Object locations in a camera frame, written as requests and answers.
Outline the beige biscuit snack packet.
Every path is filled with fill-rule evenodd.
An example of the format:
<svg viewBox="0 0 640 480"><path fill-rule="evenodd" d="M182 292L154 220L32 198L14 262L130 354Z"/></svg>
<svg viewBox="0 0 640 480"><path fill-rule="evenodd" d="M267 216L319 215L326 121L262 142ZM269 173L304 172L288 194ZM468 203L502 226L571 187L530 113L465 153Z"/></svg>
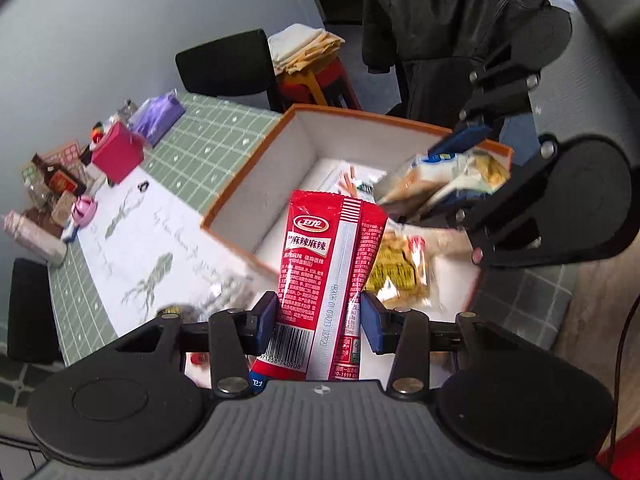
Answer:
<svg viewBox="0 0 640 480"><path fill-rule="evenodd" d="M412 226L444 226L447 218L494 194L510 179L500 160L482 150L417 154L373 185L390 219Z"/></svg>

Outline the red spicy snack packet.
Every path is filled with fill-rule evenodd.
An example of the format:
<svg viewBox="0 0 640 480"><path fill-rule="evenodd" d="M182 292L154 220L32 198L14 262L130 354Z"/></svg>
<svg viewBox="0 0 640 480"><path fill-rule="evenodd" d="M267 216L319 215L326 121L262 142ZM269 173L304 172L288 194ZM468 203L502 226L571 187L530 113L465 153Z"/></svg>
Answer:
<svg viewBox="0 0 640 480"><path fill-rule="evenodd" d="M360 292L386 222L378 205L359 198L292 194L280 263L280 307L268 347L250 369L255 390L270 379L359 378Z"/></svg>

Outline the yellow snack packet in box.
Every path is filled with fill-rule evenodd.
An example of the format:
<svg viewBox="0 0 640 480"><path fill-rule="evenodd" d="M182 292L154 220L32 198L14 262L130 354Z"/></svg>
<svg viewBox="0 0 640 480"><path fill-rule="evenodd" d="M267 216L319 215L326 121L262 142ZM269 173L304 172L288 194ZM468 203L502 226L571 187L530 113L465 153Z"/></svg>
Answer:
<svg viewBox="0 0 640 480"><path fill-rule="evenodd" d="M387 230L364 290L387 310L442 310L431 255L420 235Z"/></svg>

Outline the black jacket on chair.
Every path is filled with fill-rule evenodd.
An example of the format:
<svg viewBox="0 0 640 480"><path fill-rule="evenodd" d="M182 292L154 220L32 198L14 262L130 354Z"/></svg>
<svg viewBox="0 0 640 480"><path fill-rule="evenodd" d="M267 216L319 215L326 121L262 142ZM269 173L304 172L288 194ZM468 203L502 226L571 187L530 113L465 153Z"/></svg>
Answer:
<svg viewBox="0 0 640 480"><path fill-rule="evenodd" d="M400 102L390 114L454 128L473 70L547 0L363 0L362 60L394 72Z"/></svg>

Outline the red orange stool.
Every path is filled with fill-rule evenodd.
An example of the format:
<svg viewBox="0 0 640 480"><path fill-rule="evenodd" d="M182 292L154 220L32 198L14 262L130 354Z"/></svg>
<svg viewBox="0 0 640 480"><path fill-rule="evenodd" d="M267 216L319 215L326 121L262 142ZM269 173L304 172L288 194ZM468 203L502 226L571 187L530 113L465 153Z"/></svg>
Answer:
<svg viewBox="0 0 640 480"><path fill-rule="evenodd" d="M294 74L282 73L277 76L277 83L286 107L314 104L361 110L346 70L335 53L318 58Z"/></svg>

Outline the pink round container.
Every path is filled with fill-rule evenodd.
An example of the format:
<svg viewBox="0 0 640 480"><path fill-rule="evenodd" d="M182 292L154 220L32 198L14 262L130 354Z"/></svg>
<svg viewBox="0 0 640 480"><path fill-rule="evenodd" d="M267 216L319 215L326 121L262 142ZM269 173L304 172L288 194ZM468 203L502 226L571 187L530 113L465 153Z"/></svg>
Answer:
<svg viewBox="0 0 640 480"><path fill-rule="evenodd" d="M85 228L93 220L98 209L98 203L89 195L81 195L73 204L70 218L78 228Z"/></svg>

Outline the folded beige cloths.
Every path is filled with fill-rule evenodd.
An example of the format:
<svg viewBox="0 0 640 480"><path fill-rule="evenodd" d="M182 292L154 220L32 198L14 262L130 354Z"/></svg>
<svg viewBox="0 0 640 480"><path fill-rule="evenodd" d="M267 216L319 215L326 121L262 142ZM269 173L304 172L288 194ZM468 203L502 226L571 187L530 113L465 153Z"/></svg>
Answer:
<svg viewBox="0 0 640 480"><path fill-rule="evenodd" d="M274 73L294 74L340 50L345 40L323 28L295 23L268 38Z"/></svg>

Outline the black chair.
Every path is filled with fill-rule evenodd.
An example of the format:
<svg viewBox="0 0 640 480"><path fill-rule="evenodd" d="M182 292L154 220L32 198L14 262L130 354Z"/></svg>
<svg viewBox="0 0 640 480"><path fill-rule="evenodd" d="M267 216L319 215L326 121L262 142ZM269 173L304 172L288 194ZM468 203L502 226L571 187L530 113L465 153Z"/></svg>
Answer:
<svg viewBox="0 0 640 480"><path fill-rule="evenodd" d="M256 96L265 93L270 110L285 111L262 29L220 38L178 52L183 87L201 96Z"/></svg>
<svg viewBox="0 0 640 480"><path fill-rule="evenodd" d="M42 365L63 359L54 322L48 268L26 258L16 258L13 263L8 357Z"/></svg>

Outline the small beige speaker box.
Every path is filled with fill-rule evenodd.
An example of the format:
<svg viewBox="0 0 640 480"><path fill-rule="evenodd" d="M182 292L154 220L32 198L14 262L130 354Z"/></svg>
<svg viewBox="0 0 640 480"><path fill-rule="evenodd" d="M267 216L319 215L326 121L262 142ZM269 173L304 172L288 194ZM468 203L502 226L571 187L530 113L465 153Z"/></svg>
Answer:
<svg viewBox="0 0 640 480"><path fill-rule="evenodd" d="M77 197L68 191L64 191L58 201L53 206L51 211L51 219L58 226L66 226L70 215L72 214L73 206L76 204Z"/></svg>

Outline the pink square box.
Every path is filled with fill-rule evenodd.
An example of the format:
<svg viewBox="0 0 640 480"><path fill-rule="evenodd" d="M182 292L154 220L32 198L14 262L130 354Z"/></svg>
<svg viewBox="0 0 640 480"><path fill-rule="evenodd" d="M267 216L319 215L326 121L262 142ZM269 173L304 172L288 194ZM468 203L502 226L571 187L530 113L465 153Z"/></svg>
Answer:
<svg viewBox="0 0 640 480"><path fill-rule="evenodd" d="M92 152L92 163L108 180L119 184L144 159L143 142L123 122L114 122Z"/></svg>

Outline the purple tissue pack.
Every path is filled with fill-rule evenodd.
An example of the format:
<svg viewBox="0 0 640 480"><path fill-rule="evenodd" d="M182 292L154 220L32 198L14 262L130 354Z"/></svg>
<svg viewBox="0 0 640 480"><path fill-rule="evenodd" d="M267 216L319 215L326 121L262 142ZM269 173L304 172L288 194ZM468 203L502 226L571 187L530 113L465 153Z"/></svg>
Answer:
<svg viewBox="0 0 640 480"><path fill-rule="evenodd" d="M186 111L176 89L147 99L129 119L129 130L140 136L147 148L154 148Z"/></svg>

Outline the brown liquor bottle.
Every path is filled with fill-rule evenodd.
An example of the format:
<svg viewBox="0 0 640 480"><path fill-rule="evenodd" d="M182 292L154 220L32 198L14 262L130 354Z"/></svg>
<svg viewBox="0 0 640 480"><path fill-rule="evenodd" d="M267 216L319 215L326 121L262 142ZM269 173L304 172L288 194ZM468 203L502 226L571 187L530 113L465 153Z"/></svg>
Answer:
<svg viewBox="0 0 640 480"><path fill-rule="evenodd" d="M86 186L70 171L58 162L46 162L38 154L32 156L32 162L43 176L44 184L56 195L69 192L79 197L86 192Z"/></svg>

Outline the black chair far right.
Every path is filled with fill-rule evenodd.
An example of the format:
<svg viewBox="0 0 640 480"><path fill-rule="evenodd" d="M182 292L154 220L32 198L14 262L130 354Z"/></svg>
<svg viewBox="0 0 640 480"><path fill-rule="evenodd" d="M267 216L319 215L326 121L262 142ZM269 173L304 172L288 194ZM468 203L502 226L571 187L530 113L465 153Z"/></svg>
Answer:
<svg viewBox="0 0 640 480"><path fill-rule="evenodd" d="M178 52L183 87L201 96L256 96L265 93L270 110L285 111L262 29L220 38Z"/></svg>

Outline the patterned game board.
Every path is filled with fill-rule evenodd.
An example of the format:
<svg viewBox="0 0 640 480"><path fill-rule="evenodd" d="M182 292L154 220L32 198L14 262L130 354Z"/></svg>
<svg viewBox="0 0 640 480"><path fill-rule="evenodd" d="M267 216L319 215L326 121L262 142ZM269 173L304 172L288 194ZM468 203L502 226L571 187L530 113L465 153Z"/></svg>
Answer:
<svg viewBox="0 0 640 480"><path fill-rule="evenodd" d="M46 162L56 162L69 170L79 170L85 167L80 160L80 145L77 140L67 142L42 155L41 158Z"/></svg>

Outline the orange toy figure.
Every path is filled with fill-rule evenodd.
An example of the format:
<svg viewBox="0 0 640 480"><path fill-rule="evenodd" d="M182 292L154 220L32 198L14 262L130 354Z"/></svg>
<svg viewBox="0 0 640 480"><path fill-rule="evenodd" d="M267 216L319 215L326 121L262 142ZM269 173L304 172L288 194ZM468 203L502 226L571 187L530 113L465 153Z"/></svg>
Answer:
<svg viewBox="0 0 640 480"><path fill-rule="evenodd" d="M105 136L104 125L102 122L97 122L91 129L91 142L98 144Z"/></svg>

